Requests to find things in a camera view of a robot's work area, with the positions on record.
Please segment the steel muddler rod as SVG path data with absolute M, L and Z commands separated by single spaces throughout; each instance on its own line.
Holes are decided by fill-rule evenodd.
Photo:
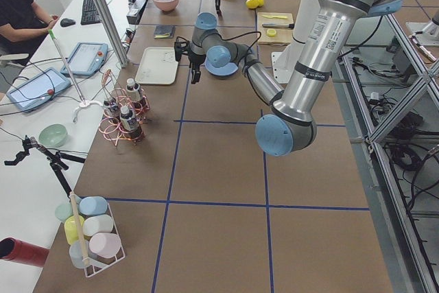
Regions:
M 294 29 L 293 23 L 263 23 L 262 27 L 272 28 L 272 29 Z

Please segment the yellow plastic knife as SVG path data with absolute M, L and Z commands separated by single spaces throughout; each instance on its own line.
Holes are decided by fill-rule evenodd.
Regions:
M 285 15 L 269 15 L 269 14 L 262 14 L 262 17 L 267 19 L 283 19 L 283 20 L 289 18 L 288 16 Z

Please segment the red cylinder canister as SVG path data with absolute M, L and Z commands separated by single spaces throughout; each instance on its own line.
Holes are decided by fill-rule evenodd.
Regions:
M 49 249 L 7 237 L 1 240 L 1 260 L 42 268 Z

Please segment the pink plastic cup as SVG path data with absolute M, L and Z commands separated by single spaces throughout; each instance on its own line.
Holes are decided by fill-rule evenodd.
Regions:
M 119 252 L 121 239 L 115 233 L 96 233 L 92 236 L 88 245 L 92 253 L 109 259 Z

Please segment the green small bowl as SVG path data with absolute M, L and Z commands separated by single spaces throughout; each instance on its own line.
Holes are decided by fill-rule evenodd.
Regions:
M 67 137 L 68 131 L 64 125 L 52 124 L 40 132 L 38 142 L 46 148 L 56 148 L 64 145 Z

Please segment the half lemon slice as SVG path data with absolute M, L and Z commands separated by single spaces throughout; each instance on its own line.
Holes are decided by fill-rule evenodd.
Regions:
M 268 28 L 266 29 L 265 34 L 270 38 L 274 38 L 277 35 L 277 31 L 275 29 Z

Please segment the grey folded cloth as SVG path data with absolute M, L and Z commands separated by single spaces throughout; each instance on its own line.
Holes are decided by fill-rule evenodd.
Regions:
M 153 37 L 154 39 L 172 38 L 174 36 L 175 28 L 174 25 L 157 25 Z

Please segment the wooden cutting board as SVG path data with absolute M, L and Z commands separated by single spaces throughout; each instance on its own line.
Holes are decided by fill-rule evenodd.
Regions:
M 288 45 L 292 41 L 294 18 L 291 13 L 259 12 L 257 30 L 260 45 Z

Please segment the black keyboard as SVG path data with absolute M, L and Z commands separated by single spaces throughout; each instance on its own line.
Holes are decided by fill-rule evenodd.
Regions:
M 96 5 L 93 0 L 83 0 L 82 3 L 82 17 L 81 25 L 91 25 L 100 23 L 99 12 L 97 11 Z

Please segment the seated person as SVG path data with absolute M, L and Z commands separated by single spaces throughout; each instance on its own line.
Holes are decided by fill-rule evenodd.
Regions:
M 1 0 L 1 48 L 31 58 L 58 19 L 35 0 Z

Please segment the blue round plate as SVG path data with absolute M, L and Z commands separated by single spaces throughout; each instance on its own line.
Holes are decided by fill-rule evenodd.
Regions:
M 223 67 L 214 67 L 209 61 L 209 59 L 207 58 L 204 64 L 207 71 L 216 77 L 228 77 L 233 75 L 238 70 L 237 65 L 232 62 L 228 63 Z

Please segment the yellow plastic cup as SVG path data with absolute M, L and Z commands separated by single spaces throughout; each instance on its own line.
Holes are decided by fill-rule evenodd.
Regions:
M 65 220 L 64 233 L 66 236 L 67 243 L 69 245 L 72 245 L 74 242 L 79 240 L 78 230 L 75 223 L 75 217 L 73 215 Z

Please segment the black computer mouse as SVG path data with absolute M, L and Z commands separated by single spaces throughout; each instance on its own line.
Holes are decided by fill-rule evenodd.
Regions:
M 76 22 L 73 19 L 62 19 L 60 21 L 60 26 L 61 27 L 69 27 L 69 26 L 72 26 L 72 25 L 75 25 L 75 24 L 76 24 Z

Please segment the cream bear tray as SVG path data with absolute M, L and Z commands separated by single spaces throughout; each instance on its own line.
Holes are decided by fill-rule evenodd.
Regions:
M 173 47 L 147 47 L 134 80 L 139 84 L 170 85 L 176 79 L 177 69 Z

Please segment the white plastic cup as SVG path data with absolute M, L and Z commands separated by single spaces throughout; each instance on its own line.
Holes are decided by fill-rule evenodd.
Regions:
M 114 222 L 108 214 L 96 215 L 87 218 L 83 223 L 83 234 L 92 237 L 96 233 L 111 233 Z

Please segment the blue teach pendant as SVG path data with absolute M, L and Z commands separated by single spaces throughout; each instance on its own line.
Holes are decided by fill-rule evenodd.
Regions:
M 107 53 L 106 43 L 81 42 L 75 46 L 67 63 L 73 75 L 90 77 L 103 65 Z
M 6 93 L 8 99 L 23 112 L 31 111 L 71 86 L 68 78 L 53 67 L 30 78 Z

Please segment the aluminium frame post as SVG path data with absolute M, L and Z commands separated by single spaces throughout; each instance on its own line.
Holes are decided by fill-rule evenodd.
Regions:
M 100 15 L 100 19 L 102 20 L 102 24 L 109 38 L 109 41 L 112 45 L 114 53 L 116 54 L 117 59 L 121 65 L 121 68 L 125 68 L 129 60 L 126 55 L 126 51 L 123 48 L 121 39 L 119 38 L 119 34 L 115 22 L 111 16 L 110 10 L 108 9 L 106 0 L 93 0 L 93 1 L 95 2 L 97 11 Z

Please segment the blue plastic cup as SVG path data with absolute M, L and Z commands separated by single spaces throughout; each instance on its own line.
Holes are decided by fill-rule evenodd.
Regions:
M 85 216 L 105 214 L 108 208 L 107 201 L 101 196 L 88 196 L 81 200 L 79 212 Z

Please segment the dark drink bottle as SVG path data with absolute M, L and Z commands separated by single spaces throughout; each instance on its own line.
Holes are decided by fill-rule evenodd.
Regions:
M 140 84 L 137 83 L 133 78 L 127 79 L 126 91 L 136 109 L 142 109 L 145 106 Z
M 120 111 L 120 120 L 123 129 L 132 140 L 139 140 L 143 136 L 143 130 L 137 121 L 134 111 L 129 106 L 122 106 Z
M 103 102 L 104 113 L 113 124 L 120 122 L 120 107 L 114 97 L 105 99 Z

